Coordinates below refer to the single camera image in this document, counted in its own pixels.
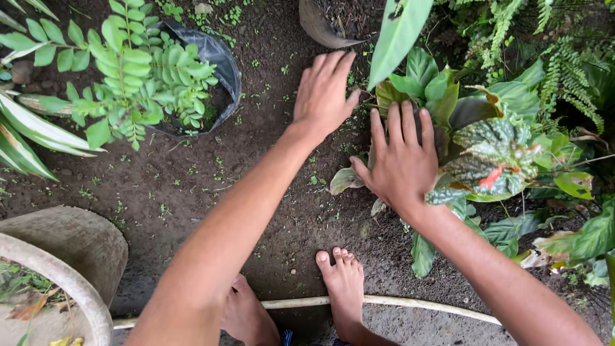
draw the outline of garden bed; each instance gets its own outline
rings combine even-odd
[[[109,14],[108,3],[102,0],[89,1],[83,8],[70,2],[91,16],[91,20],[71,14],[66,1],[46,3],[60,16],[61,23],[66,23],[64,19],[70,16],[84,30],[99,28]],[[194,8],[188,0],[177,4],[184,10]],[[213,10],[226,14],[232,6],[235,4],[213,6]],[[243,108],[211,134],[176,139],[148,129],[139,151],[133,151],[125,141],[118,141],[105,145],[108,153],[97,153],[96,158],[35,147],[42,162],[54,170],[60,182],[0,172],[0,177],[7,180],[1,185],[6,189],[0,194],[1,218],[65,204],[103,215],[122,230],[129,243],[129,261],[111,306],[114,317],[137,316],[142,311],[174,253],[198,220],[258,162],[291,123],[293,92],[302,70],[317,54],[328,52],[301,29],[296,2],[253,0],[249,6],[240,6],[240,23],[222,27],[224,34],[236,40],[232,51],[242,72]],[[157,6],[154,11],[161,13]],[[164,14],[161,18],[172,19]],[[185,16],[184,24],[194,25],[194,21]],[[353,68],[352,80],[360,85],[368,76],[370,43],[354,46],[354,50],[358,52],[358,68]],[[58,73],[53,64],[44,68],[36,82],[59,85],[58,96],[65,98],[62,90],[67,81],[81,90],[99,80],[101,74],[92,66],[77,74]],[[300,169],[243,267],[251,287],[261,300],[325,294],[314,255],[321,249],[345,246],[365,265],[367,294],[412,297],[489,313],[460,272],[440,255],[432,271],[425,278],[416,279],[410,268],[410,234],[403,232],[399,217],[390,210],[381,214],[377,222],[370,217],[376,196],[366,188],[332,196],[325,191],[325,185],[312,184],[313,176],[330,181],[338,169],[348,167],[349,155],[367,150],[367,114],[365,107],[359,107]],[[522,213],[519,198],[504,204],[512,216]],[[500,203],[474,205],[484,221],[504,218]],[[521,244],[521,250],[529,246],[525,243],[523,247],[523,241]],[[290,274],[291,269],[296,269],[295,275]],[[582,296],[575,295],[580,290],[571,284],[574,282],[554,278],[544,270],[532,273],[559,295],[570,298],[603,340],[608,339],[609,311],[594,308],[591,302],[578,304],[577,299]],[[314,321],[316,317],[310,319],[305,311],[292,309],[272,315],[281,329],[293,328],[299,339],[330,328],[328,322]],[[329,312],[323,308],[316,316],[328,317]]]

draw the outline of soil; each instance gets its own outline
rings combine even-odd
[[[331,29],[341,38],[362,41],[377,34],[385,0],[314,0]]]

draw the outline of black plastic bag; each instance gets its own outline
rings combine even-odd
[[[228,91],[232,98],[232,103],[226,106],[222,114],[218,116],[218,119],[213,123],[212,127],[208,131],[199,132],[196,135],[208,134],[213,131],[218,125],[220,125],[231,114],[235,113],[237,107],[239,107],[239,101],[241,99],[241,79],[239,78],[239,69],[235,63],[235,59],[232,56],[231,51],[226,44],[218,39],[201,31],[193,30],[185,26],[181,26],[175,22],[158,22],[153,24],[152,27],[165,30],[164,26],[169,29],[169,33],[174,33],[177,38],[182,40],[186,45],[196,44],[199,48],[199,57],[203,61],[208,61],[210,64],[216,64],[216,68],[213,71],[213,76],[218,78],[219,83]],[[180,133],[188,128],[182,125],[174,116],[171,116],[171,125],[177,129],[181,129]],[[188,134],[177,134],[165,129],[159,125],[151,126],[153,129],[166,134],[173,135],[175,137],[189,137]]]

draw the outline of white hose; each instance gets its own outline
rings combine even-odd
[[[381,305],[396,305],[399,307],[411,307],[411,308],[426,308],[429,310],[436,310],[448,313],[454,313],[461,316],[475,318],[489,323],[494,323],[499,326],[502,324],[497,318],[486,315],[484,313],[475,312],[472,310],[452,307],[450,305],[444,305],[440,303],[428,302],[425,300],[418,300],[412,298],[398,298],[398,297],[383,297],[383,296],[364,296],[363,302],[368,304],[381,304]],[[330,304],[329,296],[323,297],[310,297],[310,298],[297,298],[297,299],[284,299],[284,300],[264,300],[261,302],[263,307],[267,310],[279,309],[279,308],[300,308],[300,307],[313,307],[316,305]],[[136,325],[136,318],[121,318],[113,320],[113,329],[127,329]]]

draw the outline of bare foot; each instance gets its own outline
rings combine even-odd
[[[220,325],[230,336],[246,346],[281,344],[280,334],[267,310],[254,295],[245,276],[239,274],[232,284]]]
[[[348,253],[346,249],[333,248],[335,264],[331,266],[329,254],[319,251],[316,254],[316,264],[322,272],[322,277],[331,298],[333,323],[338,331],[338,337],[344,342],[351,342],[357,331],[363,327],[363,265]]]

